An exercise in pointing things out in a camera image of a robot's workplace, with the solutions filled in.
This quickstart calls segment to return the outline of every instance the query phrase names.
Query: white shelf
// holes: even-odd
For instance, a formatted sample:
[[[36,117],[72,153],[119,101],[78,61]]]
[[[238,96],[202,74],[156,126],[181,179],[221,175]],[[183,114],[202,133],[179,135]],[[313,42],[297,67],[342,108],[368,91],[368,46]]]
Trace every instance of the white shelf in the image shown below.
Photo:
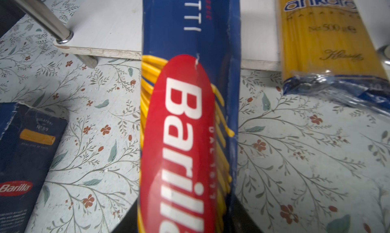
[[[374,46],[390,44],[385,0],[355,0]],[[75,36],[62,52],[139,60],[142,0],[85,0],[66,24]],[[280,70],[275,0],[241,0],[241,67]]]

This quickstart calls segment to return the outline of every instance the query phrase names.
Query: red barilla logo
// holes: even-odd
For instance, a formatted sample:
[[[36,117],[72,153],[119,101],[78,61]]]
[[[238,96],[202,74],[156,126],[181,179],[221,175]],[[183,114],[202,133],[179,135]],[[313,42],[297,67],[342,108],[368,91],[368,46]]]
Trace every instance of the red barilla logo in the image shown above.
[[[4,182],[0,184],[0,196],[12,197],[20,196],[32,189],[32,183],[24,180]]]
[[[154,86],[145,128],[140,185],[145,232],[215,232],[214,102],[196,58],[169,60]]]

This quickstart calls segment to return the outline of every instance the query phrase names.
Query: leaf print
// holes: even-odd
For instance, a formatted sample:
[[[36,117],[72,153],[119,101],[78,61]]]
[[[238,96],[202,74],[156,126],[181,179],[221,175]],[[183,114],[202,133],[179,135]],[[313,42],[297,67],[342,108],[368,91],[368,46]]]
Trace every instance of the leaf print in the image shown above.
[[[129,67],[129,75],[130,75],[130,77],[133,76],[133,68],[131,68],[131,67]]]
[[[382,139],[387,138],[388,132],[387,130],[382,133]]]
[[[50,190],[49,190],[49,187],[44,185],[42,187],[42,191],[43,191],[43,201],[44,201],[44,205],[46,205],[46,202],[48,201],[49,197],[50,197]]]
[[[65,155],[66,155],[67,153],[68,153],[68,151],[66,151],[65,153],[62,153],[62,154],[58,155],[57,157],[55,157],[55,158],[53,159],[53,162],[52,162],[50,168],[52,169],[52,168],[56,167],[56,166],[62,161],[62,159],[65,157]]]
[[[117,156],[117,141],[115,140],[115,144],[111,148],[110,156],[108,157],[108,162],[111,163],[112,161],[114,161],[116,156]]]
[[[92,180],[89,180],[87,182],[83,182],[83,185],[92,186],[92,185],[97,185],[100,182],[101,182],[101,180],[99,180],[99,179],[92,179]]]
[[[97,84],[98,88],[105,85],[109,80],[109,77],[103,76],[103,72],[98,68],[95,68],[87,77],[90,79],[91,85]]]
[[[15,52],[16,46],[9,52],[8,55],[12,55]]]
[[[91,227],[91,225],[90,225],[90,224],[89,224],[89,225],[87,225],[87,226],[85,226],[85,227],[81,226],[81,228],[83,228],[83,229],[85,229],[85,230],[89,229],[90,227]]]
[[[55,111],[54,111],[54,110],[52,110],[52,109],[49,109],[49,108],[46,108],[46,109],[45,109],[45,111],[47,111],[47,112],[50,112],[50,113],[55,113]]]
[[[109,104],[109,100],[106,99],[106,100],[104,100],[103,103],[101,103],[101,104],[99,104],[99,105],[96,105],[95,108],[101,109],[101,108],[106,107],[108,104]]]
[[[262,197],[263,195],[264,195],[264,192],[257,194],[255,197],[256,197],[256,198],[260,198],[260,197]]]
[[[110,60],[108,63],[112,63],[112,62],[115,62],[117,60],[120,60],[120,59],[113,59],[113,60]]]
[[[28,24],[27,26],[26,26],[26,28],[25,28],[25,31],[30,31],[31,29],[32,29],[32,27],[33,27],[33,24]]]
[[[271,108],[270,100],[268,99],[266,94],[264,94],[264,96],[261,99],[261,101],[263,102],[263,110],[264,111],[267,111],[267,110],[269,110]]]
[[[345,215],[341,219],[335,219],[326,226],[328,233],[348,233],[349,227],[351,226],[351,216]]]
[[[37,98],[37,100],[32,104],[32,107],[37,107],[39,105],[39,103],[42,101],[42,99],[45,97],[45,93],[44,92],[39,98]]]
[[[255,126],[255,127],[252,127],[252,128],[245,129],[245,131],[246,131],[246,132],[255,133],[255,132],[261,132],[261,131],[263,131],[265,128],[266,128],[266,127]]]

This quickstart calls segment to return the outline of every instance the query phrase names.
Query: ankara pasta package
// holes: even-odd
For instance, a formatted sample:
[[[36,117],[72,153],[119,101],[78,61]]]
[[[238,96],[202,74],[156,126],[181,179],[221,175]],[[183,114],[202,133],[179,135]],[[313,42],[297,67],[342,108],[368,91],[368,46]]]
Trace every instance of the ankara pasta package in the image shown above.
[[[284,94],[390,116],[390,85],[353,0],[277,0]]]
[[[239,0],[143,3],[139,232],[223,232],[236,182]]]

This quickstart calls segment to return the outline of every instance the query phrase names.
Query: barilla text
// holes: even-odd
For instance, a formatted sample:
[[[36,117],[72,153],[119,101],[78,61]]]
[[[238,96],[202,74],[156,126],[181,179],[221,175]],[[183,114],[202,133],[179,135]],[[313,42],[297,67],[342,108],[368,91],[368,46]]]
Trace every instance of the barilla text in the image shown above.
[[[0,196],[19,196],[32,189],[32,183],[27,181],[4,182],[0,184]]]
[[[182,100],[180,104],[174,103],[171,99],[172,90],[178,90],[182,92]],[[196,97],[196,108],[191,108],[187,105],[187,96],[193,95]],[[179,187],[188,194],[192,193],[193,188],[193,158],[186,155],[193,147],[193,127],[191,124],[186,123],[187,139],[184,140],[184,126],[178,116],[185,114],[188,118],[191,118],[196,122],[197,119],[202,117],[202,89],[198,86],[188,84],[173,78],[167,78],[167,85],[165,91],[165,108],[172,115],[168,115],[164,120],[164,133],[163,143],[165,145],[172,146],[178,149],[173,151],[168,148],[163,148],[163,158],[170,162],[185,168],[186,174],[180,175],[169,170],[168,167],[162,168],[161,178],[169,185]],[[169,128],[173,126],[177,129],[178,135],[173,136],[169,134]],[[195,194],[202,196],[204,192],[204,185],[202,182],[195,182],[194,185]],[[204,202],[200,199],[193,198],[188,194],[183,194],[172,189],[168,185],[161,185],[161,197],[173,202],[174,204],[184,206],[190,211],[195,213],[204,213]],[[179,228],[176,223],[179,223],[185,227],[193,229],[197,232],[204,231],[204,219],[198,216],[194,216],[189,213],[174,208],[173,205],[168,205],[164,202],[160,202],[160,214],[168,219],[163,220],[160,223],[159,232],[179,232]]]

